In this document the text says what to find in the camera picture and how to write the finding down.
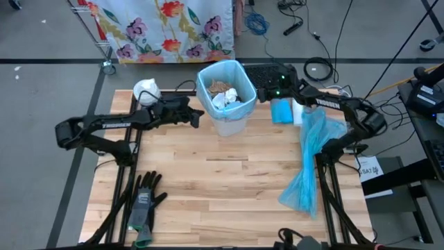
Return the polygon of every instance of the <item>concrete floor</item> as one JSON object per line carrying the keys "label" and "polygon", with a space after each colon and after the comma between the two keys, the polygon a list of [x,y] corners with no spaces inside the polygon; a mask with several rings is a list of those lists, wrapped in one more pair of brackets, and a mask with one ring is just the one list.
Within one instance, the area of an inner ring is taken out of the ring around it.
{"label": "concrete floor", "polygon": [[[255,10],[271,24],[266,34],[269,53],[294,63],[300,76],[303,75],[301,63],[307,58],[326,56],[305,25],[288,37],[283,36],[283,30],[293,21],[278,12],[276,1],[256,2]],[[308,3],[310,29],[321,36],[330,54],[334,53],[348,3],[337,0],[310,0]],[[156,78],[161,88],[173,88],[183,80],[195,79],[196,72],[206,66],[116,65],[115,75],[97,81],[100,69],[95,62],[100,61],[101,55],[67,4],[60,0],[22,0],[22,5],[23,10],[14,11],[7,1],[0,1],[0,104],[3,117],[0,120],[0,227],[4,228],[0,234],[0,249],[46,247],[74,157],[74,151],[57,147],[53,132],[55,124],[72,116],[84,115],[88,109],[96,113],[109,112],[114,90],[130,89],[143,78]],[[444,24],[444,2],[439,2],[435,10],[438,20]],[[307,19],[304,8],[298,14]],[[341,62],[337,65],[338,84],[349,84],[355,96],[364,96],[424,14],[420,0],[355,1],[338,46]],[[94,28],[89,15],[83,17]],[[400,54],[401,60],[395,61],[377,89],[410,77],[416,67],[431,67],[443,62],[444,44],[429,53],[418,49],[420,41],[437,35],[434,24],[427,18]],[[264,45],[263,38],[245,32],[236,40],[237,57],[248,63],[262,63],[268,60]],[[43,64],[34,65],[18,59],[42,59],[37,62]],[[97,60],[70,64],[74,61],[44,59]],[[317,72],[322,73],[321,66]],[[332,80],[324,84],[331,85]],[[92,101],[94,88],[100,94],[97,103]],[[385,100],[395,93],[396,90],[390,90],[370,100]],[[397,118],[387,117],[388,122],[394,119]],[[412,130],[411,125],[389,130],[384,137],[367,141],[370,148],[366,153],[370,155],[401,142]],[[417,149],[418,153],[408,154],[407,149]],[[401,156],[405,165],[425,157],[416,136],[381,156]],[[58,239],[59,247],[75,245],[78,241],[96,161],[97,156],[84,152],[70,202],[63,204],[68,209]],[[420,204],[435,244],[407,240],[395,246],[442,249],[444,239],[429,205],[423,199]],[[370,213],[370,217],[379,234],[378,242],[382,244],[419,234],[411,214]]]}

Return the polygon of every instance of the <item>trash can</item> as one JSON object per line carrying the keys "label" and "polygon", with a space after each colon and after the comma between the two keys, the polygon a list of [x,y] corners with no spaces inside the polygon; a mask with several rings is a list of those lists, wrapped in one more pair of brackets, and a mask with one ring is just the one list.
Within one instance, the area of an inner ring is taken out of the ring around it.
{"label": "trash can", "polygon": [[[231,84],[242,104],[235,108],[216,108],[207,91],[213,80]],[[229,136],[243,131],[249,114],[255,109],[257,98],[256,89],[247,77],[244,67],[236,60],[216,62],[201,70],[196,82],[196,95],[212,118],[218,134]]]}

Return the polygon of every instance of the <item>floral curtain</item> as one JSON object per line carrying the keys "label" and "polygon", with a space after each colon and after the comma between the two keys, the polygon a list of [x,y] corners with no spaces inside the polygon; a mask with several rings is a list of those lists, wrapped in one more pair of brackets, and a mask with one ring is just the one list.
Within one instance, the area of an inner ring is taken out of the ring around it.
{"label": "floral curtain", "polygon": [[89,0],[120,63],[234,59],[231,0]]}

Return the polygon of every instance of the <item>black glove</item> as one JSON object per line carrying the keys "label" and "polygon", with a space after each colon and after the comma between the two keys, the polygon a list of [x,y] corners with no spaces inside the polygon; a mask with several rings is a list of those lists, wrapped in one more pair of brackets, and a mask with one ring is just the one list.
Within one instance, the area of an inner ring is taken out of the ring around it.
{"label": "black glove", "polygon": [[162,178],[161,174],[157,176],[156,174],[156,171],[147,172],[143,180],[142,176],[139,175],[134,186],[133,207],[128,225],[139,233],[135,241],[135,246],[138,248],[146,247],[151,242],[151,231],[154,227],[154,208],[168,195],[164,192],[155,197],[155,189]]}

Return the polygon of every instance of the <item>wooden table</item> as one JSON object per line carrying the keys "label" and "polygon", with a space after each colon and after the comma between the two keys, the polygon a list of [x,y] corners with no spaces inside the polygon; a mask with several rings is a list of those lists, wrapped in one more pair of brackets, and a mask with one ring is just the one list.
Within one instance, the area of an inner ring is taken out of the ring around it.
{"label": "wooden table", "polygon": [[[111,113],[127,113],[131,96],[130,90],[117,90]],[[203,109],[196,97],[191,97],[190,106]],[[336,110],[327,109],[327,114],[343,119]],[[245,131],[230,137],[219,137],[206,114],[198,129],[179,124],[144,132],[137,174],[156,170],[163,175],[157,193],[168,192],[156,209],[152,245],[272,247],[283,227],[328,241],[320,193],[316,219],[278,201],[301,168],[299,132],[292,125],[272,124],[269,103],[258,103]],[[124,129],[108,130],[105,138],[123,139],[124,133]],[[112,156],[100,157],[99,163],[109,159]],[[355,165],[352,156],[341,161]],[[113,162],[97,169],[79,242],[91,237],[109,213],[117,170]],[[358,174],[340,164],[336,170],[345,211],[372,240]],[[341,242],[339,220],[332,211]],[[129,231],[126,244],[136,237],[135,231]]]}

